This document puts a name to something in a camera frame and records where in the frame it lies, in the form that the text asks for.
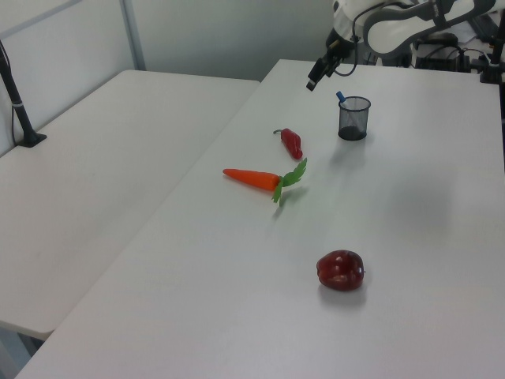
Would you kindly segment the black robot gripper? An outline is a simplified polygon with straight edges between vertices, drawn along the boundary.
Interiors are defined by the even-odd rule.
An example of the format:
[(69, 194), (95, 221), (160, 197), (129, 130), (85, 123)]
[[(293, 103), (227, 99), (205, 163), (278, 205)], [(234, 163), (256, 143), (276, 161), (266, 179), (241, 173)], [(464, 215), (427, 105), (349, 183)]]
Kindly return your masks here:
[(327, 45), (326, 53), (318, 58), (309, 72), (306, 88), (313, 91), (323, 76), (331, 77), (339, 65), (353, 52), (349, 40), (337, 39)]

